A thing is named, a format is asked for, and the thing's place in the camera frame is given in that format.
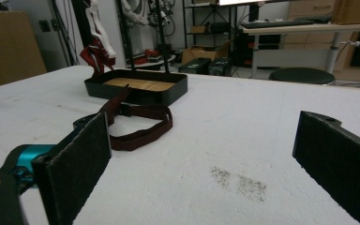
black chair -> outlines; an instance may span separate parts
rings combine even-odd
[[[335,83],[335,76],[316,68],[291,67],[282,68],[272,72],[269,80],[289,83],[331,85]]]

strap buckle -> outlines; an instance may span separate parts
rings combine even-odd
[[[127,105],[127,104],[119,105],[119,114],[130,117],[131,116],[131,114],[130,114],[130,106]]]

white table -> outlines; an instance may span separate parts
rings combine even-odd
[[[58,143],[105,99],[89,97],[90,67],[0,86],[0,166],[24,143]],[[112,159],[75,224],[358,224],[292,157],[301,110],[360,136],[360,90],[188,76],[170,106],[173,128]],[[115,134],[150,126],[117,117]],[[30,224],[47,224],[38,190],[22,195]]]
[[[312,24],[259,29],[244,28],[244,33],[255,36],[251,77],[253,78],[256,75],[257,67],[320,67],[325,65],[326,71],[332,73],[338,56],[340,33],[350,31],[360,31],[360,24]],[[261,35],[322,32],[335,32],[332,46],[329,50],[308,50],[308,52],[306,50],[259,51],[259,37]]]

black foam pad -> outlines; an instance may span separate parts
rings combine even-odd
[[[360,222],[360,138],[340,124],[325,115],[301,112],[293,156]]]
[[[32,161],[50,224],[72,224],[110,158],[105,114],[98,113]]]

strap loop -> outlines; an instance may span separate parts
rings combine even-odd
[[[122,93],[113,97],[101,107],[100,112],[107,114],[108,126],[114,123],[116,115],[140,116],[161,122],[149,129],[141,129],[136,132],[114,137],[110,135],[111,147],[113,150],[133,151],[141,146],[156,141],[162,134],[173,127],[171,110],[166,106],[129,106],[121,104],[130,93],[131,88],[127,85]]]

